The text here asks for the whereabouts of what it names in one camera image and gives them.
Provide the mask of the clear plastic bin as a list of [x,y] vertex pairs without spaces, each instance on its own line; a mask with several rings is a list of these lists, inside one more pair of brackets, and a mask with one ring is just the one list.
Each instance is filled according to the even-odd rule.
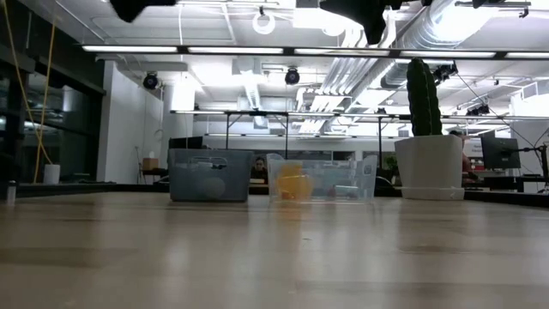
[[[276,180],[283,163],[302,166],[303,175],[313,179],[313,192],[308,200],[282,200],[277,194]],[[377,178],[377,157],[370,155],[361,161],[286,160],[278,154],[267,155],[268,194],[274,202],[368,203],[374,198]]]

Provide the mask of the grey plastic bin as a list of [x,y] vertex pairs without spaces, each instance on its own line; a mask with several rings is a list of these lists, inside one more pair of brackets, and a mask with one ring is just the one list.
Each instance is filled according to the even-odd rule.
[[174,202],[237,202],[248,199],[253,153],[243,150],[173,148],[168,154]]

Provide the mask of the long ceiling light bar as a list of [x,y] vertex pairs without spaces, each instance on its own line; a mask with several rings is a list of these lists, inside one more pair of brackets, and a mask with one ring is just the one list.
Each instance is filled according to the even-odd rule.
[[[329,47],[255,47],[208,45],[84,45],[85,52],[100,54],[161,54],[200,56],[281,56],[320,58],[389,58],[403,59],[395,48],[329,48]],[[424,59],[491,60],[491,61],[549,61],[549,51],[480,51],[480,50],[426,50],[412,51]]]

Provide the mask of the green cactus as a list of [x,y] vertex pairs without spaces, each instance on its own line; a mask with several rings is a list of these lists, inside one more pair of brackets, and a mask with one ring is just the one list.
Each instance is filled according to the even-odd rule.
[[437,86],[421,58],[413,58],[407,65],[407,98],[413,135],[442,135]]

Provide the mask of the white plant pot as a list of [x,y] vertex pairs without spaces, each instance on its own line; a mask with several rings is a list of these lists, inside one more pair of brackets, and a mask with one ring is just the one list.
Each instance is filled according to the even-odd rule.
[[395,142],[403,198],[461,201],[462,140],[458,136],[415,136]]

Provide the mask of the black computer monitor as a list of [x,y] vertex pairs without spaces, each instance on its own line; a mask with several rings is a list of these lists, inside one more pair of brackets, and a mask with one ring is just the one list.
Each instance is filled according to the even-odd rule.
[[520,168],[518,141],[514,138],[482,137],[485,169]]

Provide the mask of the white cup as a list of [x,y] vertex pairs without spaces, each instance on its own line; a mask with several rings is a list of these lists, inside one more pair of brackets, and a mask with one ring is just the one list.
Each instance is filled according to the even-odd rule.
[[45,185],[58,185],[60,180],[61,166],[57,164],[45,164],[43,183]]

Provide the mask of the silver ventilation duct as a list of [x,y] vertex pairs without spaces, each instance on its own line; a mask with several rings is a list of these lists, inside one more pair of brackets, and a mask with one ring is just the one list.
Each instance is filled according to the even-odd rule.
[[[412,23],[408,30],[396,41],[395,48],[404,56],[402,61],[417,58],[412,51],[451,49],[458,44],[448,34],[443,34],[443,26],[448,26],[450,15],[455,11],[456,0],[433,0]],[[381,88],[397,89],[406,83],[407,66],[391,59],[386,74],[381,78]]]

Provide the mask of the background black metal frame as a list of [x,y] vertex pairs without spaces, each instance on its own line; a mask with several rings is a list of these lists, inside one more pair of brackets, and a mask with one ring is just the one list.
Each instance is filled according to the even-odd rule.
[[[410,124],[411,117],[399,114],[351,114],[348,118],[364,119],[368,124],[374,124],[378,129],[375,136],[359,135],[328,135],[328,134],[291,134],[290,120],[293,118],[312,118],[326,120],[340,117],[339,113],[326,112],[275,112],[275,111],[180,111],[180,115],[222,116],[225,118],[223,133],[206,133],[205,143],[214,148],[223,149],[282,149],[293,150],[331,150],[360,151],[369,150],[381,153],[383,151],[383,128],[389,124]],[[250,118],[262,117],[274,119],[282,126],[281,134],[231,133],[231,127],[243,116]]]

